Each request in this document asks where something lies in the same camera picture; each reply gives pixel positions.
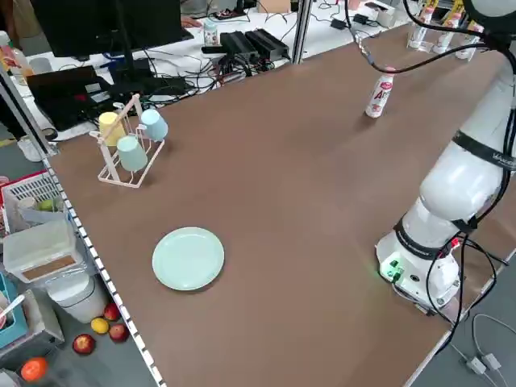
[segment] blue container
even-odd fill
[[[11,281],[5,278],[2,273],[0,273],[0,292],[6,296],[9,302],[13,302],[13,300],[18,297],[16,287]],[[23,314],[22,305],[20,304],[16,306],[10,313],[13,318],[7,318],[6,325],[0,329],[0,348],[3,348],[7,344],[19,339],[28,331],[27,321]]]

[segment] robotic arm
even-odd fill
[[[516,56],[516,0],[465,0],[464,6]],[[516,170],[516,132],[510,135],[515,104],[514,69],[507,61],[422,182],[415,204],[377,244],[380,274],[428,310],[445,306],[460,289],[454,237],[475,228],[476,214],[505,191]]]

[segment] tabletop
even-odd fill
[[[368,40],[377,62],[426,58],[406,34]],[[374,246],[500,63],[451,57],[396,76],[377,120],[363,111],[379,74],[353,45],[189,98],[161,111],[168,142],[140,189],[96,180],[92,139],[64,144],[50,163],[166,383],[403,385],[447,326],[393,293]],[[479,231],[499,255],[516,241],[514,211],[500,212]],[[196,293],[152,272],[158,241],[184,226],[226,252]],[[486,267],[468,259],[470,294]]]

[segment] apple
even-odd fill
[[[79,335],[73,341],[72,348],[80,355],[89,355],[95,349],[95,339],[87,334]]]
[[[104,309],[104,318],[109,321],[117,321],[120,318],[119,308],[114,302],[107,304]]]
[[[115,324],[110,328],[110,337],[115,343],[123,343],[129,337],[129,330],[123,324]]]

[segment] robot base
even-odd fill
[[[421,259],[409,253],[397,241],[394,232],[382,238],[377,245],[379,272],[387,282],[399,277],[396,286],[421,306],[433,310],[427,296],[427,274],[431,260]],[[460,287],[459,268],[450,254],[435,262],[432,268],[429,290],[435,306],[442,308],[450,302]]]

